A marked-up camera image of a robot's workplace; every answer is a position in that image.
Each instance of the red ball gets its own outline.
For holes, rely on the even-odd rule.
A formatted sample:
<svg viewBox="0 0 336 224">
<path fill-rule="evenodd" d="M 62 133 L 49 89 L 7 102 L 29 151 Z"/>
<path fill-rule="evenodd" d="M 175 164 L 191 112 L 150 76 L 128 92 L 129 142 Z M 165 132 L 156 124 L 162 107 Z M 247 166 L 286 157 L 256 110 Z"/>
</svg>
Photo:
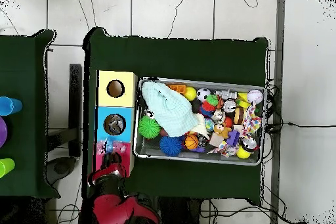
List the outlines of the red ball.
<svg viewBox="0 0 336 224">
<path fill-rule="evenodd" d="M 216 106 L 209 104 L 207 101 L 203 102 L 202 106 L 203 106 L 203 109 L 208 112 L 215 111 L 216 109 Z"/>
<path fill-rule="evenodd" d="M 226 127 L 232 127 L 234 124 L 234 122 L 230 117 L 225 117 L 224 123 Z"/>
</svg>

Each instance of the green spiky ball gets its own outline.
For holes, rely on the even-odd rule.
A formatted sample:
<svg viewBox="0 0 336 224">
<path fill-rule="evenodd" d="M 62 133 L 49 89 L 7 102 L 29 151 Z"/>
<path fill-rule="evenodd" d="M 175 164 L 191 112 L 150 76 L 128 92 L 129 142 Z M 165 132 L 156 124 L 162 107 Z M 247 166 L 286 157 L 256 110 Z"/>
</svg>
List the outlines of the green spiky ball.
<svg viewBox="0 0 336 224">
<path fill-rule="evenodd" d="M 153 139 L 159 135 L 161 127 L 154 119 L 145 116 L 139 121 L 138 130 L 143 137 Z"/>
<path fill-rule="evenodd" d="M 207 96 L 207 102 L 212 105 L 212 106 L 216 106 L 218 105 L 218 99 L 217 96 L 215 95 L 208 95 Z"/>
</svg>

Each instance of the yellow box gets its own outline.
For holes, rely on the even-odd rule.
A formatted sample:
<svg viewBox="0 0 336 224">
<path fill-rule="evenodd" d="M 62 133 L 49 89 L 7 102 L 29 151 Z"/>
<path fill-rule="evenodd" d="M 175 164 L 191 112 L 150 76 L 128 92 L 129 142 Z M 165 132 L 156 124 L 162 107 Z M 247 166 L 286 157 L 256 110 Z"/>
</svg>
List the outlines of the yellow box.
<svg viewBox="0 0 336 224">
<path fill-rule="evenodd" d="M 138 78 L 132 72 L 99 70 L 98 105 L 107 107 L 134 107 Z"/>
</svg>

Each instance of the green cup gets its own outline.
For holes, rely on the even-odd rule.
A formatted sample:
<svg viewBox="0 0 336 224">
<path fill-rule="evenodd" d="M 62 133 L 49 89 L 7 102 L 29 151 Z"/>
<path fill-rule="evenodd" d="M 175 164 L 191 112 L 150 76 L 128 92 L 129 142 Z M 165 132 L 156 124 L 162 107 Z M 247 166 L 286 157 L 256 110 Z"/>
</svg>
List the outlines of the green cup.
<svg viewBox="0 0 336 224">
<path fill-rule="evenodd" d="M 0 178 L 11 172 L 15 167 L 15 162 L 11 158 L 0 160 Z"/>
</svg>

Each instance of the hole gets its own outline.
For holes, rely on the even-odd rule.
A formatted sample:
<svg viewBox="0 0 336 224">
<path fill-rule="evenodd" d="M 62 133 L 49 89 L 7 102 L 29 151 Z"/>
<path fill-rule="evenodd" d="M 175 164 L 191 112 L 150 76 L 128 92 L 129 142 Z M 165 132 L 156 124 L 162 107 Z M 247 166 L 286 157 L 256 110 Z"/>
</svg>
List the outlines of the hole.
<svg viewBox="0 0 336 224">
<path fill-rule="evenodd" d="M 119 114 L 111 114 L 104 120 L 104 129 L 110 135 L 120 135 L 126 128 L 126 120 Z"/>
<path fill-rule="evenodd" d="M 124 94 L 125 86 L 123 85 L 123 82 L 119 80 L 112 80 L 109 82 L 106 90 L 110 97 L 118 98 Z"/>
</svg>

